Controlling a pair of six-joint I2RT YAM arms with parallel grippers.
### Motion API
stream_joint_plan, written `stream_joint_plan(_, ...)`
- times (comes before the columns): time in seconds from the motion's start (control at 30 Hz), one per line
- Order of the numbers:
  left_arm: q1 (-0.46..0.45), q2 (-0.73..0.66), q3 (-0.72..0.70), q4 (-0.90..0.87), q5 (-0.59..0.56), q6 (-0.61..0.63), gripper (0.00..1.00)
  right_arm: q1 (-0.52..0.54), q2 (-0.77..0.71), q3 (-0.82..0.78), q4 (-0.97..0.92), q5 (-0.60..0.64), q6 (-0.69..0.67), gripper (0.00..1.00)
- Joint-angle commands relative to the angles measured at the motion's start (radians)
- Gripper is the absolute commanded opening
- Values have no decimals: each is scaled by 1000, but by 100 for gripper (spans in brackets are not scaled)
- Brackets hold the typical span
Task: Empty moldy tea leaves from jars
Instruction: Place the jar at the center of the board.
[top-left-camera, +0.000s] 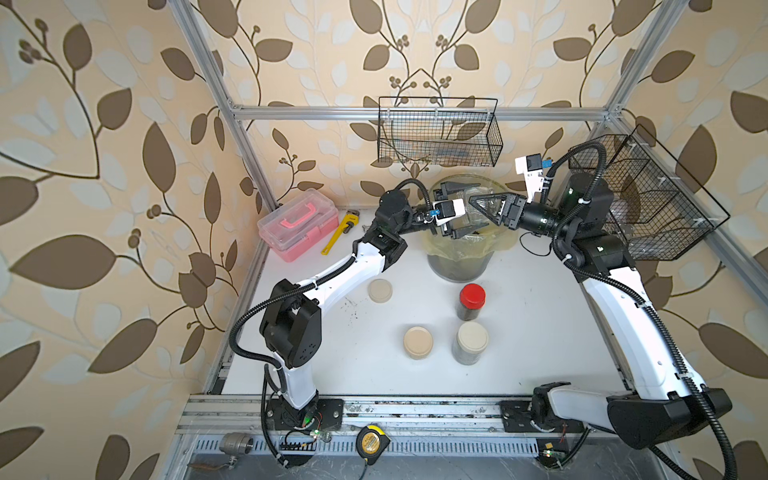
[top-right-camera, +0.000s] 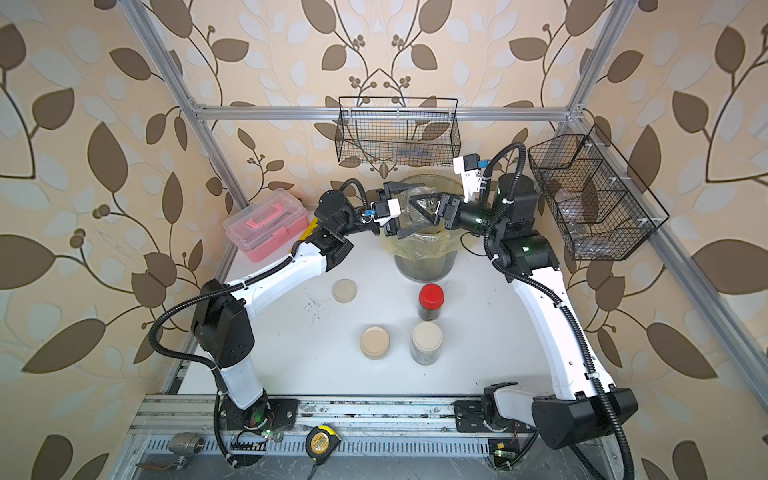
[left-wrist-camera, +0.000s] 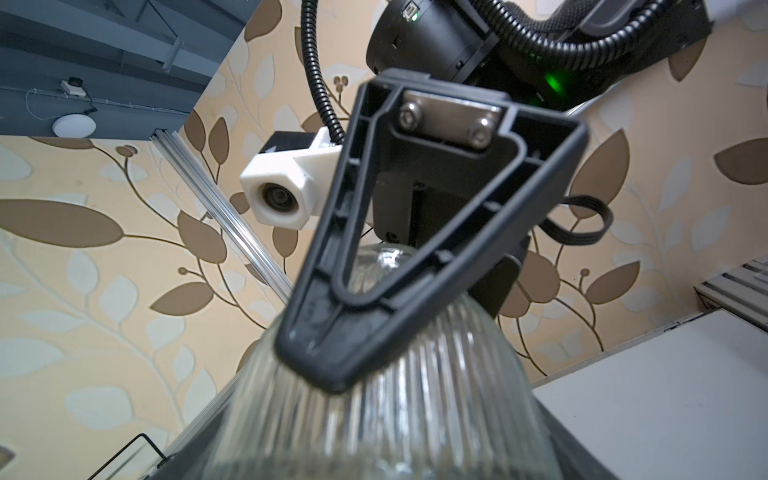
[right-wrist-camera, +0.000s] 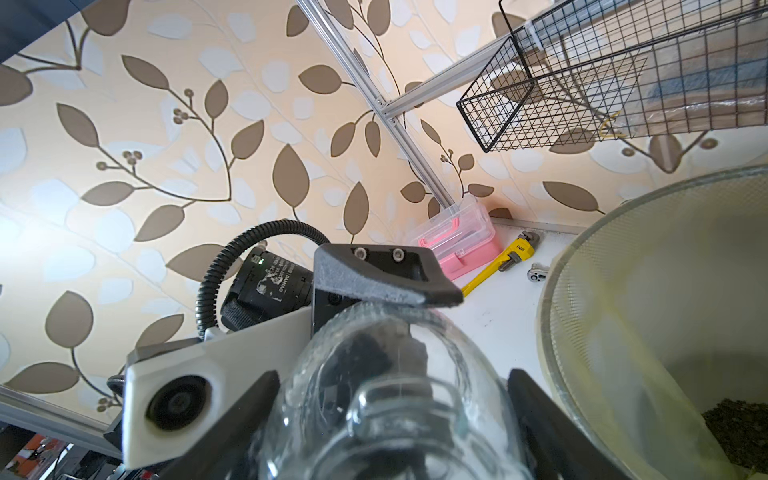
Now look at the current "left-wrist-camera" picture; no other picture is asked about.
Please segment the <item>ribbed glass jar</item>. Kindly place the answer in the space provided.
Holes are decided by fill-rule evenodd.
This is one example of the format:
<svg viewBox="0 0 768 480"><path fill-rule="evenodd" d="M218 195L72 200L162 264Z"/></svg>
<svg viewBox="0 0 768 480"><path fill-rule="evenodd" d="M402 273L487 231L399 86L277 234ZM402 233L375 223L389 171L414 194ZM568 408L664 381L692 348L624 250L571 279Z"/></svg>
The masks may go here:
<svg viewBox="0 0 768 480"><path fill-rule="evenodd" d="M358 246L350 291L372 290L417 250ZM561 477L514 349L467 290L402 351L338 394L276 354L284 312L242 370L204 478Z"/></svg>

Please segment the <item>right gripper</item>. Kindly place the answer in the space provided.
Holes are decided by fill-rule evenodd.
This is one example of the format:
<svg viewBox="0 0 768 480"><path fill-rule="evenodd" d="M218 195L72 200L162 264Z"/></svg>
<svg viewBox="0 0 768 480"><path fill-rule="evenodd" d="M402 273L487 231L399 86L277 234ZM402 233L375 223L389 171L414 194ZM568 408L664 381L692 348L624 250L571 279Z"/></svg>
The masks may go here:
<svg viewBox="0 0 768 480"><path fill-rule="evenodd" d="M477 151L402 130L409 93L495 108L489 145ZM401 69L361 85L278 331L278 357L338 394L402 351L462 292L496 315L520 271L508 253L561 202L587 142L583 121L502 92ZM375 232L420 248L356 294L348 282L371 199Z"/></svg>

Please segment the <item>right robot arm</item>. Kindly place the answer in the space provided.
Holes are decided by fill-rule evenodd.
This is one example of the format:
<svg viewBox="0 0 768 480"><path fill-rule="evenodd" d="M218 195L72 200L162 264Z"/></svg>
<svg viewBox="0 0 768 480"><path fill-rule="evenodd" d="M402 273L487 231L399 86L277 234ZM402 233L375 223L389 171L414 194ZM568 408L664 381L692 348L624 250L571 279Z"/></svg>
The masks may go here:
<svg viewBox="0 0 768 480"><path fill-rule="evenodd" d="M318 5L301 5L307 83L341 148L277 334L289 368L331 394L402 353L463 292L497 314L530 231L592 245L557 205L613 220L566 191L587 143L566 111L709 36L703 1L568 1L546 20L510 1L394 1L366 54L373 78L347 125L320 70Z"/></svg>

